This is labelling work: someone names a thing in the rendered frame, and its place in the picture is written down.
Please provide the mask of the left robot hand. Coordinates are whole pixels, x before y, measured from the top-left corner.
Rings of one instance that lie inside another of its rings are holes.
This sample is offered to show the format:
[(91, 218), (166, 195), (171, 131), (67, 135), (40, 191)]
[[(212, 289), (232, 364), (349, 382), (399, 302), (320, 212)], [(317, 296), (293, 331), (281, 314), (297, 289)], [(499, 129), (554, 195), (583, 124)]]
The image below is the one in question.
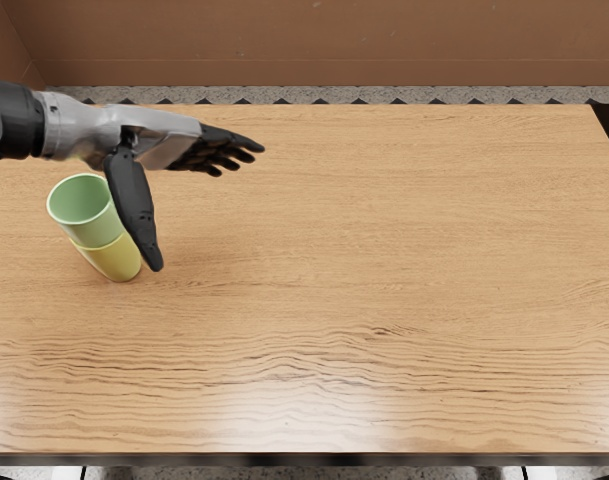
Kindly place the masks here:
[(128, 104), (87, 105), (37, 92), (43, 107), (40, 156), (79, 159), (104, 173), (122, 225), (154, 272), (164, 266), (146, 172), (186, 171), (219, 177), (255, 161), (260, 143), (194, 117)]

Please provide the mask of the yellow cup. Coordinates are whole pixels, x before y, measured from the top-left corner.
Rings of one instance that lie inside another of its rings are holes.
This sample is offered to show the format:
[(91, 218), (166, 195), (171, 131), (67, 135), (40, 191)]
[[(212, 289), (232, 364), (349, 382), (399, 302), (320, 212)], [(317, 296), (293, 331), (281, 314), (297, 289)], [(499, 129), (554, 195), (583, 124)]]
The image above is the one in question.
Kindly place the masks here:
[(96, 271), (113, 282), (128, 282), (141, 270), (140, 252), (126, 232), (101, 247), (85, 247), (73, 239), (70, 243)]

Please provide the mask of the green cup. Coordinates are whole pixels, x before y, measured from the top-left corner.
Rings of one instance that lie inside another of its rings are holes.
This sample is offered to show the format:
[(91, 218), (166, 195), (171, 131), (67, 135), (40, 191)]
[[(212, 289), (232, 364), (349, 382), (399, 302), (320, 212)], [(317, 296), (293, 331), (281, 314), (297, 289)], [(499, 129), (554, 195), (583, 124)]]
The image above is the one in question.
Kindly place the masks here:
[(108, 245), (125, 232), (108, 182), (100, 175), (62, 179), (49, 192), (46, 209), (74, 242), (86, 248)]

